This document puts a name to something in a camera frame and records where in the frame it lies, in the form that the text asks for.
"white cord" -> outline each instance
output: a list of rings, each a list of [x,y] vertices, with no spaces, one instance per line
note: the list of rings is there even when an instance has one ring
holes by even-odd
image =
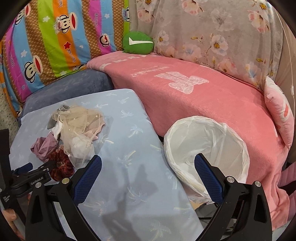
[[[281,19],[280,19],[280,17],[279,17],[279,14],[278,14],[278,12],[277,11],[275,11],[276,12],[276,14],[277,14],[277,16],[278,16],[278,18],[279,18],[279,21],[280,21],[280,23],[281,23],[281,26],[282,26],[282,28],[283,28],[283,31],[284,31],[284,34],[285,34],[285,37],[286,37],[286,40],[287,40],[287,44],[288,44],[288,49],[289,49],[289,55],[290,55],[290,64],[291,64],[291,73],[292,73],[292,86],[291,86],[291,94],[292,94],[292,96],[293,96],[293,100],[294,100],[294,116],[295,116],[295,97],[294,97],[294,85],[293,85],[293,68],[292,68],[292,58],[291,58],[291,51],[290,51],[290,46],[289,46],[289,42],[288,42],[288,37],[287,37],[287,34],[286,34],[286,31],[285,31],[285,29],[284,29],[284,26],[283,26],[283,23],[282,23],[282,21],[281,21]]]

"trash bag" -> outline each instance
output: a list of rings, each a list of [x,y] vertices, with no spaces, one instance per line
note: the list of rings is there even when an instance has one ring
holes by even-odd
[[[246,183],[250,165],[246,143],[225,123],[202,116],[178,120],[164,137],[164,150],[192,202],[213,203],[194,167],[198,153],[225,176]]]

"brown patterned stripe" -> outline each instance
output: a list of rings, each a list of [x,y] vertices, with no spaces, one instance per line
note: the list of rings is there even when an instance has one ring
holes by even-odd
[[[15,87],[15,84],[14,82],[12,81],[12,76],[11,76],[11,72],[10,72],[10,68],[9,68],[9,65],[8,65],[8,61],[9,60],[9,56],[7,55],[7,51],[6,51],[6,34],[4,35],[3,39],[3,61],[5,63],[5,66],[6,66],[6,69],[7,69],[7,72],[8,72],[8,77],[9,77],[9,82],[10,82],[10,85],[13,89],[13,92],[15,93],[15,96],[17,98],[17,101],[21,104],[23,104],[24,102],[21,102],[21,98],[20,98],[20,95]]]
[[[101,55],[101,50],[99,48],[99,42],[96,35],[94,23],[89,16],[89,0],[82,0],[82,15],[85,36],[89,43],[89,49],[91,51],[91,58],[98,57]]]
[[[117,51],[122,51],[124,0],[112,0],[114,43]]]
[[[43,73],[42,75],[40,75],[40,79],[44,85],[48,85],[57,78],[52,71],[50,61],[48,59],[47,52],[43,43],[42,33],[39,28],[37,1],[31,1],[30,5],[30,15],[25,18],[28,43],[32,56],[38,55],[41,60]]]

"red star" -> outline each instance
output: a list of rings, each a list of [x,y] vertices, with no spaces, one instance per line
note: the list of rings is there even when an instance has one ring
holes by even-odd
[[[66,44],[64,44],[65,49],[69,49],[70,48],[71,43],[67,42]]]

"dark red scrunchie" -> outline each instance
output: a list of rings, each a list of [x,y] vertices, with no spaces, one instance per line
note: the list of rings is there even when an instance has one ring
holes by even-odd
[[[67,154],[64,153],[63,146],[51,153],[48,159],[49,161],[53,160],[55,163],[55,167],[50,172],[53,180],[60,182],[63,178],[71,177],[74,174],[74,166]]]

